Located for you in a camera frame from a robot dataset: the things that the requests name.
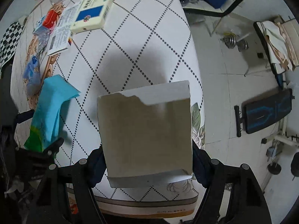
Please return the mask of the cyan green tissue pack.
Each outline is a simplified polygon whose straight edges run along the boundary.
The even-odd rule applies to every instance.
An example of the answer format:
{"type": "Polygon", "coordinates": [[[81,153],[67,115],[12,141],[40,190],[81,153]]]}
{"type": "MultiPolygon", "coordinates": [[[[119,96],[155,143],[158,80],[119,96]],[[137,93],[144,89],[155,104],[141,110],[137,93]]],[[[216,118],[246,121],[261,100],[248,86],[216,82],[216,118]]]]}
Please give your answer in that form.
{"type": "Polygon", "coordinates": [[[80,92],[62,76],[57,74],[46,78],[33,114],[29,137],[24,143],[25,149],[43,152],[52,145],[59,136],[62,104],[79,95],[80,92]]]}

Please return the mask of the blue plastic bag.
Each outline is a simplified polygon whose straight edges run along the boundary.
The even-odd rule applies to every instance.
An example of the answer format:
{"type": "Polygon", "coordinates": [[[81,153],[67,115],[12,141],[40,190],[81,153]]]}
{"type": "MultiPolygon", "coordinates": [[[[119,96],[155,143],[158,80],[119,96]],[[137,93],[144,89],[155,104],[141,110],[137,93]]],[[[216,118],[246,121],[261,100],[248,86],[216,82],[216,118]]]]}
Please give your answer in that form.
{"type": "Polygon", "coordinates": [[[34,96],[40,90],[40,64],[36,54],[33,54],[27,62],[23,72],[23,81],[29,97],[34,96]]]}

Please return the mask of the green white carton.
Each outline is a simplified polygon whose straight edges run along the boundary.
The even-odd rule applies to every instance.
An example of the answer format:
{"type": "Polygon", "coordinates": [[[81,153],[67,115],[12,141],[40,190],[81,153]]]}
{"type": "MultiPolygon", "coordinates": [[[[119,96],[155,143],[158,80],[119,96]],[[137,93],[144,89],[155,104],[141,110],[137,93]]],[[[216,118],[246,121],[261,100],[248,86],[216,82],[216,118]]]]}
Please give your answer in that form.
{"type": "Polygon", "coordinates": [[[111,187],[149,187],[192,177],[190,98],[187,80],[97,98],[111,187]]]}

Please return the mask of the blue red small box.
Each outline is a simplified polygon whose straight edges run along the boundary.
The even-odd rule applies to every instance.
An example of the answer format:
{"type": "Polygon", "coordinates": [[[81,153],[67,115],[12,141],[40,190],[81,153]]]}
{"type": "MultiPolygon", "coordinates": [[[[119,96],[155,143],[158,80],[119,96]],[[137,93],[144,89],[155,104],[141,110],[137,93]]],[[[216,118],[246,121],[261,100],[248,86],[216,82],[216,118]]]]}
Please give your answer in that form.
{"type": "Polygon", "coordinates": [[[41,17],[35,24],[33,35],[39,36],[47,33],[53,26],[58,17],[58,13],[49,10],[46,15],[41,17]]]}

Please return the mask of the black blue weight bench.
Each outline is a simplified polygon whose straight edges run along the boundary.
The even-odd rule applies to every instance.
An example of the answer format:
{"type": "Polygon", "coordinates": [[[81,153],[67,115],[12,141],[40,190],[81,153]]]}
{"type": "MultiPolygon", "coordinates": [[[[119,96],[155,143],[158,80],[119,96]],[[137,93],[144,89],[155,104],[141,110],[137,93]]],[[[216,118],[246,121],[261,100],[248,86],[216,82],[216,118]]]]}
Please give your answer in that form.
{"type": "Polygon", "coordinates": [[[247,134],[252,134],[283,119],[290,114],[294,98],[292,89],[289,88],[267,98],[247,103],[243,108],[234,106],[237,137],[241,137],[242,127],[247,134]]]}

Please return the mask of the black white checkered cloth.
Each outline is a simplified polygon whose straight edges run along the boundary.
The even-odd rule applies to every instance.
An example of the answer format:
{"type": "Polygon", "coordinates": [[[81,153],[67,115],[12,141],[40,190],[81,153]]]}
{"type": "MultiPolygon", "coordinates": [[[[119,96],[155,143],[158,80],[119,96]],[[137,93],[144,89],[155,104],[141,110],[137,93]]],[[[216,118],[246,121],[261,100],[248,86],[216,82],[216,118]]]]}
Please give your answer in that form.
{"type": "Polygon", "coordinates": [[[19,22],[13,22],[3,34],[1,39],[1,73],[7,62],[14,56],[23,26],[19,22]]]}

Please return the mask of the white printed medicine box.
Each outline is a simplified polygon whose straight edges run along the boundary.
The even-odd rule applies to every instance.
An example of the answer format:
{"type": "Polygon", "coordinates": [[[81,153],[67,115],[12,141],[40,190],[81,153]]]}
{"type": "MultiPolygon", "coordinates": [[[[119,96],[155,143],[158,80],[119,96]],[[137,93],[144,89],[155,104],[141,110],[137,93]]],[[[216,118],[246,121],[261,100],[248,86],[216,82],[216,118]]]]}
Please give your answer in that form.
{"type": "Polygon", "coordinates": [[[48,56],[56,55],[67,50],[71,46],[73,33],[70,29],[76,20],[81,4],[82,1],[79,1],[72,7],[68,7],[63,10],[53,34],[51,35],[49,50],[47,53],[48,56]]]}

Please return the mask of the cream blue medicine box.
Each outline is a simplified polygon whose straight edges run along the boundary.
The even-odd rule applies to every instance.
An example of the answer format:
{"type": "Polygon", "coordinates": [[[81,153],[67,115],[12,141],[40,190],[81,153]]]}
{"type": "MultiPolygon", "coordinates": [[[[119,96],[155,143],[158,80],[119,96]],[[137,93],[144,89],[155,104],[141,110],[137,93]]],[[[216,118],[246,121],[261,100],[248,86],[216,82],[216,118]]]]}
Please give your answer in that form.
{"type": "Polygon", "coordinates": [[[70,30],[73,34],[103,29],[113,0],[83,0],[70,30]]]}

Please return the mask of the beige cloth bag pile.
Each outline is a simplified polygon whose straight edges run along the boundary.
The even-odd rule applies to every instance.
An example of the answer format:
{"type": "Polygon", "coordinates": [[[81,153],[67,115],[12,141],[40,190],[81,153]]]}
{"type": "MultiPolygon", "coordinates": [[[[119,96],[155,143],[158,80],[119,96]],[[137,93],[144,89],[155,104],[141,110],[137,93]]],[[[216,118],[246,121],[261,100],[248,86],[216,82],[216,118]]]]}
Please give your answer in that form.
{"type": "Polygon", "coordinates": [[[273,74],[282,74],[298,67],[298,22],[254,22],[273,74]]]}

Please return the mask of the floral patterned tablecloth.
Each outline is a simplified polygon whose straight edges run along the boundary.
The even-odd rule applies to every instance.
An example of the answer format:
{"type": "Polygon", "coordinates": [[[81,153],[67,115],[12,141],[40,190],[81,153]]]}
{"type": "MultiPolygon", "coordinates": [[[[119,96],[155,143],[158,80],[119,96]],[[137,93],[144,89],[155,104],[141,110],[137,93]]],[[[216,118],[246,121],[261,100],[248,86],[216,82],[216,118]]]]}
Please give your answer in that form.
{"type": "MultiPolygon", "coordinates": [[[[48,10],[62,12],[80,0],[54,6],[43,0],[29,15],[16,48],[11,97],[19,112],[35,108],[38,96],[25,92],[23,71],[36,51],[32,34],[48,10]]],[[[64,144],[55,162],[68,166],[87,158],[100,145],[96,99],[153,84],[188,80],[191,93],[192,139],[203,148],[205,113],[199,63],[191,30],[179,0],[114,0],[104,29],[73,36],[68,50],[42,56],[41,82],[60,74],[81,92],[70,101],[70,112],[60,116],[64,144]]],[[[195,180],[135,189],[110,187],[107,175],[93,189],[102,211],[143,218],[172,218],[192,214],[203,188],[195,180]]]]}

